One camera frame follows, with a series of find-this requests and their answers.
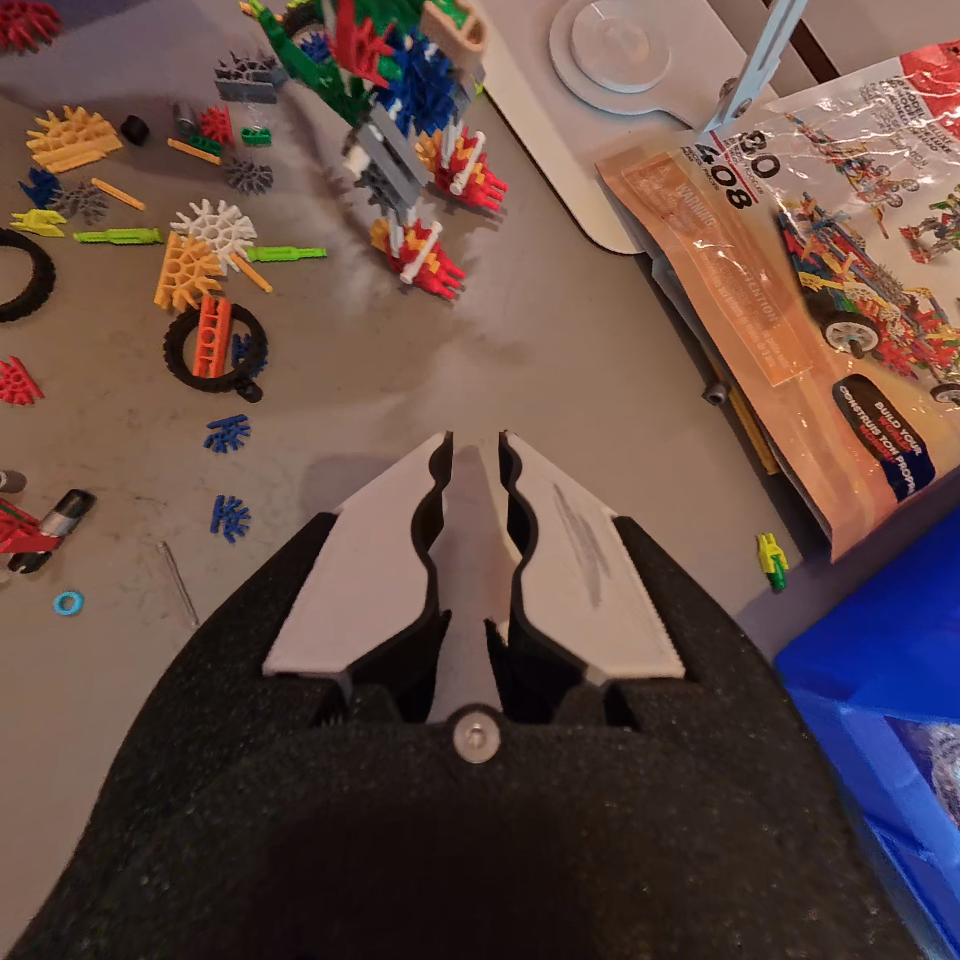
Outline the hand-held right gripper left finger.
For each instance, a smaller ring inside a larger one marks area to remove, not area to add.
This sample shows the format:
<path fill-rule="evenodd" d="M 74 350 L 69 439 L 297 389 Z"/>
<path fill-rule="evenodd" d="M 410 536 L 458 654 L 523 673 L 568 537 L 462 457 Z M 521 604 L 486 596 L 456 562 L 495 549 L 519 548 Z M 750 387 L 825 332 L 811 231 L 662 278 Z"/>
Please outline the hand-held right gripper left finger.
<path fill-rule="evenodd" d="M 428 438 L 335 510 L 313 567 L 262 665 L 293 675 L 401 686 L 436 665 L 443 640 L 437 568 L 453 434 Z"/>

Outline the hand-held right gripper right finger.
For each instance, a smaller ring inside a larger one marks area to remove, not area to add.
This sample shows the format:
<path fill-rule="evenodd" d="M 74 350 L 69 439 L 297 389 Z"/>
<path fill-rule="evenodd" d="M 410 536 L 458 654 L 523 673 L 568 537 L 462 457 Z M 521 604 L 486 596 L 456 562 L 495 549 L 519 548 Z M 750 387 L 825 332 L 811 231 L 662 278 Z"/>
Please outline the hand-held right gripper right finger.
<path fill-rule="evenodd" d="M 512 431 L 500 433 L 498 456 L 519 554 L 507 648 L 526 669 L 540 662 L 531 682 L 684 678 L 615 511 Z"/>

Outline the thin dark grey rod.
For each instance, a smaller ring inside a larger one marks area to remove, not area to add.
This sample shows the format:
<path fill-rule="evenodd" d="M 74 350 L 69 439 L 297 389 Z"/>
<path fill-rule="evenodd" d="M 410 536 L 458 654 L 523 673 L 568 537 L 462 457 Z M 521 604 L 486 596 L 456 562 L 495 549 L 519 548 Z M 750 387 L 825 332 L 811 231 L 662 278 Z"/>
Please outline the thin dark grey rod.
<path fill-rule="evenodd" d="M 165 568 L 168 571 L 172 584 L 174 585 L 176 595 L 183 606 L 186 618 L 188 619 L 191 628 L 196 631 L 201 626 L 200 618 L 171 548 L 166 541 L 161 540 L 157 542 L 156 550 L 159 556 L 163 559 Z"/>

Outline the multicoloured construction toy model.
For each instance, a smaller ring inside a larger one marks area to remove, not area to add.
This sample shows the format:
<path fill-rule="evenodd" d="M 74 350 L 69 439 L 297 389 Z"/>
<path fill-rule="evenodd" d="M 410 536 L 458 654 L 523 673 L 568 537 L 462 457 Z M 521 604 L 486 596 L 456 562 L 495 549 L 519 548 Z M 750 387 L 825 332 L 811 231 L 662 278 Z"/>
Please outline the multicoloured construction toy model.
<path fill-rule="evenodd" d="M 485 82 L 489 30 L 474 2 L 289 2 L 281 14 L 240 2 L 288 76 L 351 128 L 344 168 L 381 216 L 370 243 L 407 286 L 448 301 L 466 275 L 418 204 L 435 186 L 498 213 L 509 189 L 466 115 Z"/>

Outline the small blue fan connector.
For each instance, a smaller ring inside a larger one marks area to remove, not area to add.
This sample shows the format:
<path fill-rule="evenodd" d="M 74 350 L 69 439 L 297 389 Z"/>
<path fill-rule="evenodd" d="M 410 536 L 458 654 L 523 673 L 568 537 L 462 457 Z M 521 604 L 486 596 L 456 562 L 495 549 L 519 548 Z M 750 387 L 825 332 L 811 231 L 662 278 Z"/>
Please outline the small blue fan connector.
<path fill-rule="evenodd" d="M 205 429 L 207 435 L 203 448 L 214 453 L 240 450 L 251 437 L 252 426 L 246 414 L 234 414 L 210 421 Z"/>
<path fill-rule="evenodd" d="M 18 186 L 28 197 L 31 207 L 47 210 L 61 192 L 62 186 L 55 174 L 37 167 L 28 172 L 28 182 L 18 181 Z"/>
<path fill-rule="evenodd" d="M 216 495 L 210 515 L 209 532 L 234 545 L 246 537 L 250 529 L 251 513 L 242 498 L 234 495 Z"/>

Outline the long tan rod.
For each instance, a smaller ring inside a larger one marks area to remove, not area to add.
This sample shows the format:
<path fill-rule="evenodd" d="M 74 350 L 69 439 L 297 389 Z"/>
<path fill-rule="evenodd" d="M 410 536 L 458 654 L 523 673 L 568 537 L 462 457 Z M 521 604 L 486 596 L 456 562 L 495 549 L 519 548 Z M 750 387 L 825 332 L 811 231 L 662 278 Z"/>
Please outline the long tan rod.
<path fill-rule="evenodd" d="M 747 401 L 745 395 L 736 384 L 734 378 L 725 372 L 720 362 L 714 358 L 714 355 L 707 353 L 706 360 L 712 372 L 712 379 L 707 383 L 705 388 L 717 380 L 721 380 L 728 384 L 730 389 L 729 399 L 728 402 L 726 402 L 726 404 L 723 406 L 729 406 L 732 410 L 733 414 L 738 420 L 739 425 L 743 428 L 743 431 L 750 442 L 750 446 L 752 447 L 758 461 L 762 465 L 765 474 L 768 476 L 780 474 L 782 472 L 781 466 L 773 451 L 771 443 L 767 439 L 766 434 L 762 429 L 761 422 Z"/>

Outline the orange connector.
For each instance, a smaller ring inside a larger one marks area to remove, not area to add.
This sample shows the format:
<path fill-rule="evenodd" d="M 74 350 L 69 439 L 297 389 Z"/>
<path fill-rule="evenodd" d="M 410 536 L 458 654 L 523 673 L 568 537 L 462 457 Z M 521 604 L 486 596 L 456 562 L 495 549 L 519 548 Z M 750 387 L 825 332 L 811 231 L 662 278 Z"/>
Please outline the orange connector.
<path fill-rule="evenodd" d="M 233 307 L 222 297 L 205 295 L 198 313 L 197 341 L 192 375 L 196 378 L 221 378 L 226 369 L 231 343 Z"/>

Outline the K'nex instruction bag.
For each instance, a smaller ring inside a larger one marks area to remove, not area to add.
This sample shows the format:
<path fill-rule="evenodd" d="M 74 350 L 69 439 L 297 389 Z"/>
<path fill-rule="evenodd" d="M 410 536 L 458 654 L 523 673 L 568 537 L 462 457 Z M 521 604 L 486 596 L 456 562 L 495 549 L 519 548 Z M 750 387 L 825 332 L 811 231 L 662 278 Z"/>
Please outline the K'nex instruction bag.
<path fill-rule="evenodd" d="M 959 42 L 599 164 L 829 537 L 959 463 Z"/>

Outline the large yellow fan connector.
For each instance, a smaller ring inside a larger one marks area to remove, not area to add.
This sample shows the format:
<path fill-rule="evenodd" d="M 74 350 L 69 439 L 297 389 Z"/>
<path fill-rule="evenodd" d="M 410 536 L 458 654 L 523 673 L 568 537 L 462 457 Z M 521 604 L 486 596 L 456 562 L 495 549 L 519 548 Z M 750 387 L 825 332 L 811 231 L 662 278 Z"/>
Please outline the large yellow fan connector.
<path fill-rule="evenodd" d="M 171 231 L 152 302 L 175 314 L 198 307 L 203 297 L 223 290 L 216 279 L 223 274 L 219 258 L 207 242 Z"/>

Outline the white snowflake connector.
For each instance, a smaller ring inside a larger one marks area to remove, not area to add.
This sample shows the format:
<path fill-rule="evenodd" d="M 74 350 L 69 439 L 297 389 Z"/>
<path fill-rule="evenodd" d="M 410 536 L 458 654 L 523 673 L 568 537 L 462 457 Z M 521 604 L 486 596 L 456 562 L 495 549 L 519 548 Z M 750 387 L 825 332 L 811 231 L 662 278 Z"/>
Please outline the white snowflake connector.
<path fill-rule="evenodd" d="M 176 234 L 192 237 L 206 244 L 216 254 L 222 268 L 238 271 L 234 257 L 249 262 L 247 250 L 256 246 L 258 233 L 251 218 L 238 206 L 219 200 L 214 205 L 204 198 L 189 204 L 192 214 L 176 213 L 170 228 Z"/>

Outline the dark grey snowflake connector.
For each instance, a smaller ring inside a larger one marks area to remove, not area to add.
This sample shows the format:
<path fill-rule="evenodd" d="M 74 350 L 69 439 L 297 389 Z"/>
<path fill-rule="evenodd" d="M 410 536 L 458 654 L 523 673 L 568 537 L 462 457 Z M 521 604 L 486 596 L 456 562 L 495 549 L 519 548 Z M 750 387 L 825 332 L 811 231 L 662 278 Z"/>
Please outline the dark grey snowflake connector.
<path fill-rule="evenodd" d="M 222 175 L 228 187 L 244 196 L 261 196 L 274 187 L 274 171 L 270 164 L 234 157 L 222 164 Z"/>
<path fill-rule="evenodd" d="M 87 226 L 95 226 L 107 216 L 110 200 L 108 194 L 91 180 L 79 181 L 55 191 L 47 209 L 66 220 L 80 218 Z"/>

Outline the grey connector with flat strip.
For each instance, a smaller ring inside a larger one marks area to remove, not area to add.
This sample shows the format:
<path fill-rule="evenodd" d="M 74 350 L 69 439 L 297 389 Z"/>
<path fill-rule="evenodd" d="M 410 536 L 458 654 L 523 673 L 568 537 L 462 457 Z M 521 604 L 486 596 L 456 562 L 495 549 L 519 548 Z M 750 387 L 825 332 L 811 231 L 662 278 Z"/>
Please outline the grey connector with flat strip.
<path fill-rule="evenodd" d="M 229 62 L 218 60 L 214 75 L 223 101 L 254 105 L 276 104 L 279 88 L 289 79 L 277 57 L 263 52 L 253 56 L 231 52 Z"/>

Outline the yellow half-circle connector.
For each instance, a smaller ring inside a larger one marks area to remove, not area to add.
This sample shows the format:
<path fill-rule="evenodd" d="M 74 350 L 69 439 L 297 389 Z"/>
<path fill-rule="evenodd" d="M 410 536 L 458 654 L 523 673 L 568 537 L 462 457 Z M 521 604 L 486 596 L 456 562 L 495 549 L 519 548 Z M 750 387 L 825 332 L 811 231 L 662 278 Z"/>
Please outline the yellow half-circle connector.
<path fill-rule="evenodd" d="M 40 129 L 27 130 L 26 148 L 31 156 L 80 143 L 118 141 L 122 149 L 124 146 L 110 121 L 83 106 L 65 105 L 62 117 L 48 110 L 46 118 L 35 117 L 34 123 Z"/>

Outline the pale slotted stand strut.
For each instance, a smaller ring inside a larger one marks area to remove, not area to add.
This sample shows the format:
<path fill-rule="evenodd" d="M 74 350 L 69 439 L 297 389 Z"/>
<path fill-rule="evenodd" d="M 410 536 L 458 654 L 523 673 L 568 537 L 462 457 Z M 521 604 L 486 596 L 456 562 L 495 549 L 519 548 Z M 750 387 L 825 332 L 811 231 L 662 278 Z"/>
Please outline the pale slotted stand strut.
<path fill-rule="evenodd" d="M 808 1 L 774 1 L 752 53 L 736 78 L 722 87 L 714 114 L 702 128 L 708 134 L 741 118 L 759 100 L 780 65 Z"/>

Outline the red fan connector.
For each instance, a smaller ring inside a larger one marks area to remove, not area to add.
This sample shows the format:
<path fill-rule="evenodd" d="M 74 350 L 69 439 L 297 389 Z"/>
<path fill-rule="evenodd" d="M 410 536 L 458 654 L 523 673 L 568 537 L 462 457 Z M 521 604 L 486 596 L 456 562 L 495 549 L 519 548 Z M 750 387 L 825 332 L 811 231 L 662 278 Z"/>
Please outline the red fan connector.
<path fill-rule="evenodd" d="M 53 6 L 34 1 L 1 2 L 1 53 L 39 53 L 61 34 L 64 22 Z"/>

